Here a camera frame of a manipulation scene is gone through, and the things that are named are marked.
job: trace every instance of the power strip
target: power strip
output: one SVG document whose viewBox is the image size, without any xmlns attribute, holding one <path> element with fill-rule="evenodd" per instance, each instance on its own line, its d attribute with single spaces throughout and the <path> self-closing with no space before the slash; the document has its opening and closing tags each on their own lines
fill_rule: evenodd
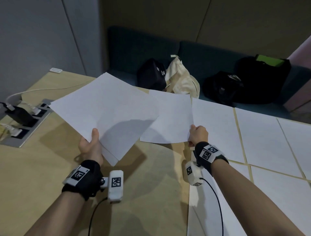
<svg viewBox="0 0 311 236">
<path fill-rule="evenodd" d="M 43 99 L 41 105 L 38 106 L 41 112 L 38 115 L 32 115 L 33 118 L 37 119 L 38 121 L 32 127 L 27 127 L 24 125 L 17 126 L 17 128 L 22 130 L 22 132 L 16 137 L 8 135 L 4 140 L 0 142 L 0 144 L 15 148 L 20 148 L 21 146 L 23 146 L 23 144 L 29 139 L 29 137 L 40 126 L 40 124 L 42 124 L 42 122 L 48 117 L 48 115 L 53 112 L 53 110 L 49 107 L 51 102 L 53 102 L 53 100 Z"/>
</svg>

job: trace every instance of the teal couch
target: teal couch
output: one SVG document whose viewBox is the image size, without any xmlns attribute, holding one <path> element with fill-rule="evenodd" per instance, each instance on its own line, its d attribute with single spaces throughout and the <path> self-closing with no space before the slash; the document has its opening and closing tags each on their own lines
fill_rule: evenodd
<svg viewBox="0 0 311 236">
<path fill-rule="evenodd" d="M 134 86 L 137 86 L 137 70 L 150 58 L 162 62 L 167 68 L 172 60 L 170 55 L 178 55 L 183 65 L 202 86 L 207 77 L 218 71 L 234 73 L 236 61 L 248 56 L 193 42 L 177 42 L 118 26 L 108 29 L 108 46 L 110 68 L 107 72 Z M 234 105 L 244 110 L 290 119 L 283 104 L 310 78 L 310 69 L 292 65 L 281 94 L 273 103 Z M 202 92 L 199 98 L 211 101 Z"/>
</svg>

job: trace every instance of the left hand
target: left hand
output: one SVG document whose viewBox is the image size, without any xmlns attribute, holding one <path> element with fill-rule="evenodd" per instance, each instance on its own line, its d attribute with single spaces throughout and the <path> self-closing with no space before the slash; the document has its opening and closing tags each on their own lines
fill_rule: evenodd
<svg viewBox="0 0 311 236">
<path fill-rule="evenodd" d="M 78 148 L 83 160 L 94 160 L 102 166 L 104 160 L 101 154 L 101 144 L 98 139 L 99 132 L 94 128 L 92 130 L 92 141 L 89 143 L 85 138 L 81 137 Z"/>
</svg>

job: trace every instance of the white paper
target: white paper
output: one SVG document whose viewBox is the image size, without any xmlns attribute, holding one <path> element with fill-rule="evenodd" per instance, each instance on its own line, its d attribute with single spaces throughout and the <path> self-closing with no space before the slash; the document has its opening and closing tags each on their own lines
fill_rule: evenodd
<svg viewBox="0 0 311 236">
<path fill-rule="evenodd" d="M 231 162 L 230 165 L 249 179 L 247 166 Z M 203 178 L 210 183 L 219 198 L 224 222 L 224 235 L 246 235 L 241 224 L 214 181 L 214 178 L 212 178 L 206 170 L 203 170 L 202 173 Z M 203 185 L 198 187 L 190 186 L 188 236 L 221 235 L 221 233 L 222 228 L 219 205 L 214 192 L 206 182 L 203 182 Z"/>
<path fill-rule="evenodd" d="M 278 120 L 302 171 L 311 180 L 311 125 Z"/>
<path fill-rule="evenodd" d="M 302 177 L 277 119 L 252 111 L 235 110 L 247 162 Z"/>
<path fill-rule="evenodd" d="M 190 95 L 156 90 L 150 90 L 149 95 L 157 100 L 160 115 L 140 141 L 159 144 L 187 142 L 193 124 Z"/>
<path fill-rule="evenodd" d="M 192 111 L 195 126 L 206 128 L 210 144 L 217 146 L 226 158 L 245 162 L 232 107 L 193 98 Z"/>
<path fill-rule="evenodd" d="M 97 128 L 110 162 L 121 160 L 159 115 L 151 96 L 108 73 L 50 107 L 89 142 Z"/>
<path fill-rule="evenodd" d="M 307 181 L 252 167 L 255 185 L 305 234 L 311 232 L 311 188 Z"/>
</svg>

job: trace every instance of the cable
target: cable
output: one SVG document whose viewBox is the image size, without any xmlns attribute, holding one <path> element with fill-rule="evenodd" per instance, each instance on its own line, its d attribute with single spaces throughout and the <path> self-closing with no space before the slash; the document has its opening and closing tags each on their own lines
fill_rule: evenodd
<svg viewBox="0 0 311 236">
<path fill-rule="evenodd" d="M 77 85 L 74 85 L 74 86 L 71 86 L 71 87 L 67 87 L 67 88 L 73 88 L 73 87 L 76 87 L 76 86 L 79 86 L 79 85 L 83 85 L 83 84 L 85 84 L 85 83 L 87 83 L 87 82 L 91 82 L 91 81 L 93 81 L 93 80 L 88 80 L 88 81 L 83 82 L 83 83 L 81 83 L 81 84 L 77 84 Z M 14 94 L 8 96 L 8 97 L 5 99 L 5 102 L 8 103 L 9 98 L 11 98 L 11 97 L 13 97 L 13 96 L 15 96 L 15 95 L 19 95 L 19 94 L 23 94 L 23 93 L 27 93 L 27 92 L 33 92 L 33 91 L 38 91 L 38 90 L 67 89 L 67 88 L 39 88 L 39 89 L 33 89 L 33 90 L 24 91 L 24 92 L 18 92 L 18 93 L 14 93 Z"/>
<path fill-rule="evenodd" d="M 213 192 L 214 192 L 214 194 L 215 194 L 215 196 L 216 196 L 216 198 L 217 198 L 218 205 L 219 205 L 219 210 L 220 210 L 220 216 L 221 216 L 222 236 L 224 236 L 224 222 L 223 222 L 223 219 L 222 219 L 222 212 L 221 212 L 221 207 L 220 207 L 220 202 L 219 202 L 218 196 L 217 196 L 215 190 L 213 189 L 213 187 L 210 185 L 210 183 L 209 183 L 206 179 L 204 179 L 204 178 L 200 178 L 200 179 L 202 179 L 202 180 L 204 180 L 206 183 L 208 183 L 208 185 L 211 187 L 211 189 L 213 190 Z"/>
<path fill-rule="evenodd" d="M 90 225 L 89 225 L 89 233 L 87 234 L 88 236 L 90 236 L 90 233 L 91 233 L 92 220 L 93 220 L 93 216 L 94 216 L 94 213 L 95 213 L 97 207 L 99 206 L 99 204 L 101 204 L 103 201 L 105 201 L 105 200 L 107 200 L 107 199 L 108 199 L 108 198 L 105 197 L 103 200 L 101 200 L 101 201 L 96 205 L 96 207 L 95 207 L 95 209 L 94 209 L 94 211 L 93 211 L 93 214 L 92 214 L 92 216 L 91 216 Z"/>
</svg>

